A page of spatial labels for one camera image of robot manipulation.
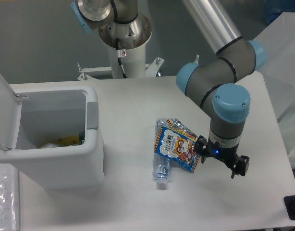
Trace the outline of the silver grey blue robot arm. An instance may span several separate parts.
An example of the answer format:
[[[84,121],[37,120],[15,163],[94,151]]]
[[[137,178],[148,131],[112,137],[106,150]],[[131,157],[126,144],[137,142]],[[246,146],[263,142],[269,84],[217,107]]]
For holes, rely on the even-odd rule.
[[[223,162],[232,175],[244,176],[249,158],[238,156],[241,134],[250,109],[250,94],[238,81],[265,62],[265,51],[256,41],[246,41],[217,0],[185,0],[184,5],[216,54],[206,66],[192,62],[178,72],[176,84],[210,117],[208,138],[199,137],[190,151],[179,151],[181,161]],[[147,75],[145,44],[151,37],[150,21],[138,12],[135,0],[76,0],[71,8],[82,29],[98,29],[111,52],[114,78]]]

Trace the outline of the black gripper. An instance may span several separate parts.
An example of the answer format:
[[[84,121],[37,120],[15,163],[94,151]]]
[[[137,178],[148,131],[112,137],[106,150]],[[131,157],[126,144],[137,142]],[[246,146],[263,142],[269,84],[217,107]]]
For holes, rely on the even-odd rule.
[[[194,152],[200,156],[202,164],[208,157],[223,162],[232,170],[231,178],[233,179],[235,175],[245,176],[249,167],[249,157],[236,154],[238,145],[239,143],[231,148],[223,148],[216,142],[213,143],[210,138],[207,141],[205,137],[200,135],[195,143]]]

